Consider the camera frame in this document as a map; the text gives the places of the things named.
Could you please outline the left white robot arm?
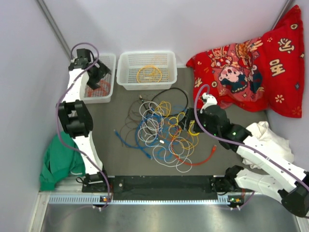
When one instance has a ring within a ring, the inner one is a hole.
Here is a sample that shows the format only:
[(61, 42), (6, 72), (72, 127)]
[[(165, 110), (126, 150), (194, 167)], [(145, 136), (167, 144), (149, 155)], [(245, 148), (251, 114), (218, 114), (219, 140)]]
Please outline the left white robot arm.
[(77, 56), (71, 59), (68, 67), (70, 78), (67, 90), (56, 104), (57, 126), (62, 127), (76, 144), (76, 147), (67, 147), (82, 156), (85, 166), (82, 191), (110, 193), (109, 179), (92, 138), (93, 119), (83, 97), (86, 87), (98, 89), (100, 80), (111, 71), (91, 50), (80, 48), (76, 52)]

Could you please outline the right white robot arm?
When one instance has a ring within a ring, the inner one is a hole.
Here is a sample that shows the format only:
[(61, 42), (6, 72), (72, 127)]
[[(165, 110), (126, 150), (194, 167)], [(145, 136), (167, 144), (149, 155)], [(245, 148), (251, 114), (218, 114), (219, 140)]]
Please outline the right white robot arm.
[(276, 201), (297, 217), (309, 217), (309, 173), (277, 155), (241, 125), (231, 123), (225, 110), (218, 105), (204, 109), (188, 108), (178, 125), (205, 132), (217, 139), (227, 150), (256, 164), (266, 172), (260, 175), (240, 166), (227, 169), (225, 185), (230, 191), (239, 188), (260, 192)]

